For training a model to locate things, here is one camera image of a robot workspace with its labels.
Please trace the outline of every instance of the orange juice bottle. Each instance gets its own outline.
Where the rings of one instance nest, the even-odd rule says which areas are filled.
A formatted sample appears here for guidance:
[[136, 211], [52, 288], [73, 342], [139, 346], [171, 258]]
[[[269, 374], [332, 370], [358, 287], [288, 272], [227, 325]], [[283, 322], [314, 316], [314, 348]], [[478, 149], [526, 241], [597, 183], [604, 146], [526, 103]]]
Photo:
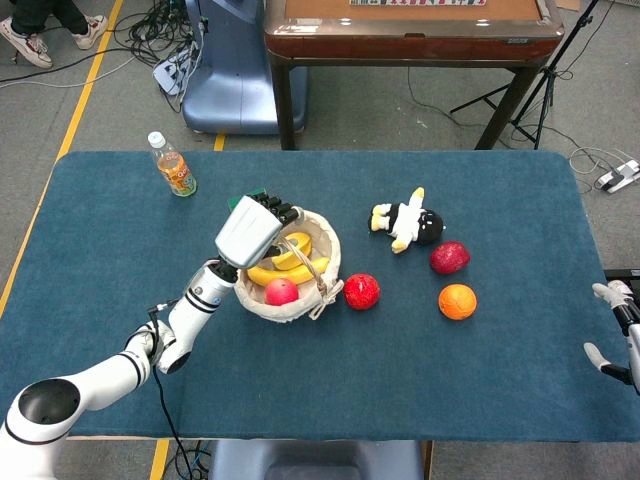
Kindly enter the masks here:
[[160, 132], [151, 132], [148, 137], [153, 149], [158, 170], [162, 172], [171, 191], [179, 197], [195, 193], [197, 185], [182, 154], [167, 142]]

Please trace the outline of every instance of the penguin plush toy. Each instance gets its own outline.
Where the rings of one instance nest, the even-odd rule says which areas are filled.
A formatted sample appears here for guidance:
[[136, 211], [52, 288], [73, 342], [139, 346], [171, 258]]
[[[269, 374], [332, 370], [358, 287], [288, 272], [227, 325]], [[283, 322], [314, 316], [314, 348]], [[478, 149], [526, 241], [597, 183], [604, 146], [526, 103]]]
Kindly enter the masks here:
[[391, 243], [393, 253], [404, 252], [411, 242], [428, 245], [440, 238], [445, 227], [442, 218], [433, 210], [422, 208], [424, 188], [419, 187], [404, 203], [376, 205], [369, 216], [369, 230], [382, 230], [395, 238]]

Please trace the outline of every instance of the banana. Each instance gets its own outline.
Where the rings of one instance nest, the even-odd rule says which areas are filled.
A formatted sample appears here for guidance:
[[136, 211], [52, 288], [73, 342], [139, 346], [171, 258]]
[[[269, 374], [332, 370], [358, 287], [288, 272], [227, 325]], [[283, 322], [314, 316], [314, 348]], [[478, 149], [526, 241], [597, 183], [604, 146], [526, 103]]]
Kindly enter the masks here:
[[[287, 235], [287, 240], [293, 243], [298, 250], [300, 250], [305, 256], [311, 254], [311, 237], [304, 232], [294, 232]], [[273, 266], [278, 270], [291, 270], [292, 268], [302, 265], [302, 262], [298, 260], [293, 252], [285, 252], [282, 255], [273, 257], [271, 259]]]
[[[318, 273], [324, 273], [329, 265], [329, 257], [316, 258], [311, 261], [313, 268]], [[247, 270], [247, 275], [253, 283], [257, 283], [263, 287], [266, 287], [271, 280], [276, 278], [286, 278], [291, 280], [296, 285], [308, 282], [313, 278], [312, 273], [305, 265], [299, 265], [296, 268], [286, 271], [267, 270], [262, 267], [253, 267]]]

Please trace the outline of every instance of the red fruit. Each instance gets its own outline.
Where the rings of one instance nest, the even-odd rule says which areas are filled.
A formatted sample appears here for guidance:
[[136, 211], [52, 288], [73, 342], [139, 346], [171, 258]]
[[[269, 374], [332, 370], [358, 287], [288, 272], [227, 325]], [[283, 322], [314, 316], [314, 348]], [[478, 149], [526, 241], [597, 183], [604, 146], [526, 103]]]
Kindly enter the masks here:
[[298, 287], [286, 278], [271, 280], [264, 291], [265, 303], [276, 307], [285, 303], [295, 302], [298, 298]]
[[444, 242], [431, 253], [429, 263], [436, 272], [446, 275], [467, 266], [471, 255], [460, 242]]
[[354, 310], [367, 310], [380, 298], [378, 281], [366, 273], [356, 273], [344, 283], [344, 299]]

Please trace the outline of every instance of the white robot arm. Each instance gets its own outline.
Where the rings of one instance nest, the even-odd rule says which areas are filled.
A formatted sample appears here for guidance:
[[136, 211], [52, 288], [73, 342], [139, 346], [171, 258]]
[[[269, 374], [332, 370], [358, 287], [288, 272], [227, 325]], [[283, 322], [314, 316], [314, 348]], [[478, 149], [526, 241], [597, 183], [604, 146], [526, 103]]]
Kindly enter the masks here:
[[612, 364], [593, 343], [585, 343], [584, 351], [599, 371], [633, 385], [640, 395], [640, 309], [634, 302], [633, 292], [620, 280], [611, 281], [608, 285], [595, 283], [593, 292], [611, 306], [618, 320], [629, 350], [629, 368]]
[[[132, 392], [156, 366], [166, 374], [180, 369], [198, 333], [233, 288], [237, 270], [258, 263], [282, 228], [302, 213], [266, 194], [243, 197], [216, 238], [220, 256], [203, 265], [178, 301], [149, 309], [151, 321], [129, 337], [122, 352], [78, 374], [22, 390], [0, 428], [0, 479], [55, 480], [53, 469], [78, 418]], [[167, 326], [156, 315], [170, 307]]]

